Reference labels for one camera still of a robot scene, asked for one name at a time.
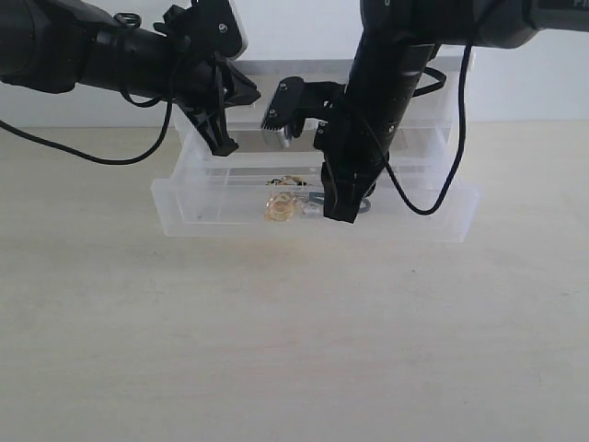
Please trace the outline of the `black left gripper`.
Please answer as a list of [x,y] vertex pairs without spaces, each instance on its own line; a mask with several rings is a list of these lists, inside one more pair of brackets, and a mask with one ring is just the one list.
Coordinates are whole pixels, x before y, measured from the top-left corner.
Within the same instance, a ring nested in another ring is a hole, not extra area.
[[252,106],[261,97],[257,85],[200,37],[191,3],[171,6],[154,30],[172,42],[180,59],[174,75],[179,107],[214,156],[229,156],[237,143],[228,135],[225,109]]

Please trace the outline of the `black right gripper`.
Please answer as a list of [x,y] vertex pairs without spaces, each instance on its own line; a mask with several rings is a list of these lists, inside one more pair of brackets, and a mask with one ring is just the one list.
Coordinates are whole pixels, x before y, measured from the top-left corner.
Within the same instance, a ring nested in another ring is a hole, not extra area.
[[360,203],[375,191],[386,168],[388,149],[410,103],[410,85],[401,80],[305,82],[295,118],[325,124],[315,148],[323,153],[323,215],[353,224]]

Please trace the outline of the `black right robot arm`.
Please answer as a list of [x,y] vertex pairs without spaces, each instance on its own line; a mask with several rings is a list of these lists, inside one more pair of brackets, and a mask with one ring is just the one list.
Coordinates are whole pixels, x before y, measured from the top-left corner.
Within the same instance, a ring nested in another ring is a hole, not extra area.
[[427,64],[443,45],[518,48],[544,29],[588,30],[585,1],[363,1],[363,33],[346,84],[296,81],[290,110],[322,122],[323,215],[352,223],[382,172]]

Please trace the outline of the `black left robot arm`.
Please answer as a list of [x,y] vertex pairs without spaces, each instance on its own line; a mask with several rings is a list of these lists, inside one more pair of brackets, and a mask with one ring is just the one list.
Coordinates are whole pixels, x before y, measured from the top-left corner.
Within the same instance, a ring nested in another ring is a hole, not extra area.
[[4,1],[1,81],[47,94],[85,85],[118,92],[131,105],[178,107],[208,145],[227,157],[238,145],[226,112],[260,99],[233,64],[247,48],[230,1],[172,5],[153,29],[132,12],[115,15],[85,1]]

